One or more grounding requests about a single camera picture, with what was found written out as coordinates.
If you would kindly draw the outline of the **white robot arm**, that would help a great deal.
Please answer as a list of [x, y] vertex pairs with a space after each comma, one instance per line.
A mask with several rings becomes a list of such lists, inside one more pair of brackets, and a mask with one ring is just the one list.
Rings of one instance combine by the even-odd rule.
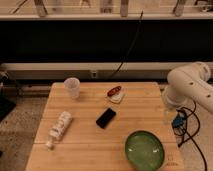
[[192, 99], [213, 114], [213, 86], [210, 67], [204, 62], [194, 62], [171, 70], [168, 85], [162, 93], [164, 104], [169, 108], [181, 108]]

